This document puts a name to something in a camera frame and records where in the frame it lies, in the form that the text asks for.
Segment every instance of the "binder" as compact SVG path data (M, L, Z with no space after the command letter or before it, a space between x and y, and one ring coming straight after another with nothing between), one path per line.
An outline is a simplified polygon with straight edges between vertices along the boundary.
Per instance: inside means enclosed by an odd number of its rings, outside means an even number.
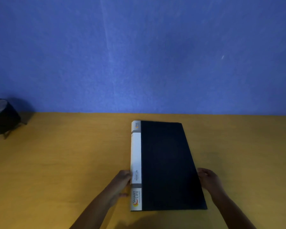
M131 211L207 209L181 123L131 123Z

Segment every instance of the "yellow table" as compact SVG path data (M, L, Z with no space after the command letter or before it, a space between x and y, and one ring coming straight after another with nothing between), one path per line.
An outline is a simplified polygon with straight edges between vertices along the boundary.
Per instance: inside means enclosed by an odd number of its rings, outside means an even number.
M68 228L120 169L133 120L183 124L196 167L214 170L258 228L286 229L286 117L36 113L0 136L0 228ZM207 211L130 212L121 199L102 228L226 228Z

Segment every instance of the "wall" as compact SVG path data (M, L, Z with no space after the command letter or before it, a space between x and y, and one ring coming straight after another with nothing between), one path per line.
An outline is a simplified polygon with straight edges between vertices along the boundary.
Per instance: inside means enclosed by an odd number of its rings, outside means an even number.
M0 98L286 115L286 0L0 0Z

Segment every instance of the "hand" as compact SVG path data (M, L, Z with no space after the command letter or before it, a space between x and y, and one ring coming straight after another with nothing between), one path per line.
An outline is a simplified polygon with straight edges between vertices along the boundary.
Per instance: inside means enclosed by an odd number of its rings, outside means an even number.
M210 193L212 198L221 194L226 194L216 173L204 168L198 168L197 171L201 186Z
M128 194L121 193L121 191L126 187L131 179L130 170L120 170L118 174L112 179L112 181L107 185L105 191L109 192L110 206L116 204L120 197L126 197Z

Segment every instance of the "smart life logo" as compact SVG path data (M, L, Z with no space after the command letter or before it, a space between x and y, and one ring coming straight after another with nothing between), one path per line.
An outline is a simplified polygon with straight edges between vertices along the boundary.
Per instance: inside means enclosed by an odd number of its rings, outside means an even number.
M133 204L133 206L139 205L139 196L140 196L140 191L133 191L133 193L132 193L132 204Z
M139 171L137 171L137 170L134 172L134 179L135 179L136 181L139 180Z

